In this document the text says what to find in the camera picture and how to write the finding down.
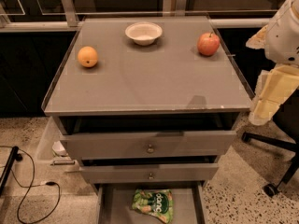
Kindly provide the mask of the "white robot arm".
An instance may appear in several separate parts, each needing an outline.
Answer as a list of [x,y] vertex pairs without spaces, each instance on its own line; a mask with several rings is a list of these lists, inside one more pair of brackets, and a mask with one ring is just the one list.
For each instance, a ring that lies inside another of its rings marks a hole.
[[286,0],[274,17],[246,43],[251,49],[264,49],[275,63],[258,76],[249,122],[268,122],[299,88],[299,0]]

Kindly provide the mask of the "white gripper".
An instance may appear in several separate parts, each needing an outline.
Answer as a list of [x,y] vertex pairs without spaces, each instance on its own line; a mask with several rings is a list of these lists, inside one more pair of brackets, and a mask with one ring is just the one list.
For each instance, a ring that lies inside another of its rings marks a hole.
[[265,125],[299,88],[298,2],[286,0],[275,16],[247,42],[250,49],[263,49],[267,59],[278,64],[258,77],[249,122]]

